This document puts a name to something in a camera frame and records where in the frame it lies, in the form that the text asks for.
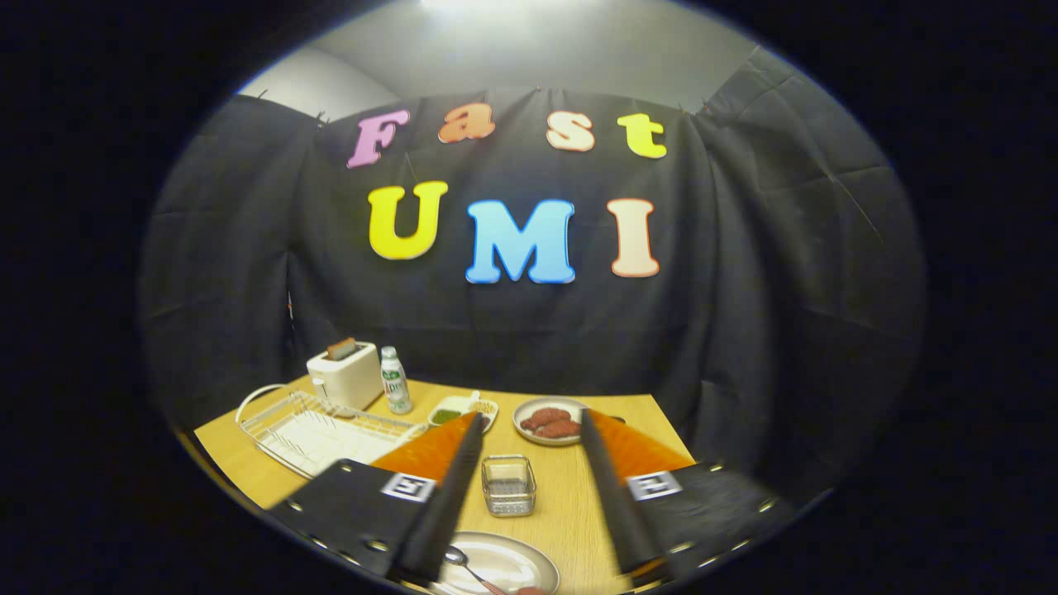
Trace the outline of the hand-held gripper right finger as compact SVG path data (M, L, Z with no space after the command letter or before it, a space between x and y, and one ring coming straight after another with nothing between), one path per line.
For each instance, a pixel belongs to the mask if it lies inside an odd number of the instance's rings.
M696 463L594 409L579 422L619 571L674 581L741 556L798 517L774 490L724 464Z

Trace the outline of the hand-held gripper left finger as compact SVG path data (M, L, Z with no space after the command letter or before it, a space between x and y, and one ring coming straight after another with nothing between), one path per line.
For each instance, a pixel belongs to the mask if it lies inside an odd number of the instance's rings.
M484 423L469 412L372 464L338 459L267 521L381 583L434 583L479 467Z

